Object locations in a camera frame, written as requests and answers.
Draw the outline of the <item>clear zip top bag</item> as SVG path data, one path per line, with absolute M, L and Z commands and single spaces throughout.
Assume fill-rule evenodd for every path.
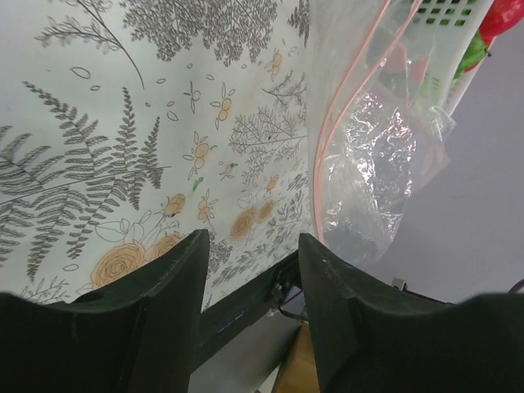
M 426 89 L 436 39 L 419 1 L 314 1 L 306 125 L 316 237 L 345 262 L 378 261 L 407 200 L 448 162 L 454 121 Z

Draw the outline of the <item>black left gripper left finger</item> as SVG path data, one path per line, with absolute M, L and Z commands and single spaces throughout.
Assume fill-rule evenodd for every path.
M 1 295 L 4 392 L 185 392 L 209 262 L 196 230 L 71 303 Z

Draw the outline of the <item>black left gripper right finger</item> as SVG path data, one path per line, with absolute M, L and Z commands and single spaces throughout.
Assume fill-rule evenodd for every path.
M 522 391 L 522 295 L 416 296 L 307 233 L 298 260 L 321 391 Z

